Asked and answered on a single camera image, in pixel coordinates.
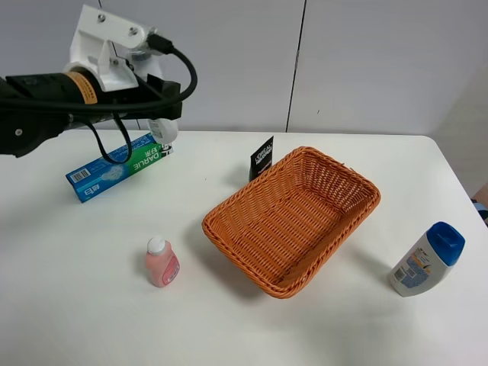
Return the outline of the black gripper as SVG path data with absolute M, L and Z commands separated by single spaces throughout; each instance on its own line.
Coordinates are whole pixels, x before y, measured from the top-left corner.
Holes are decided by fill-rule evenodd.
M 100 114 L 126 114 L 126 120 L 181 117 L 181 103 L 168 105 L 168 99 L 180 93 L 180 84 L 148 74 L 135 88 L 121 91 L 99 91 Z

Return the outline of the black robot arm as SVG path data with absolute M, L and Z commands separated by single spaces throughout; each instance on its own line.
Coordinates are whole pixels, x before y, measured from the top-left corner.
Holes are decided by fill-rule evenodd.
M 46 140 L 77 127 L 112 120 L 123 133 L 124 120 L 177 120 L 182 103 L 169 104 L 181 91 L 177 82 L 148 75 L 136 87 L 103 91 L 84 69 L 16 75 L 1 80 L 1 154 L 22 157 Z

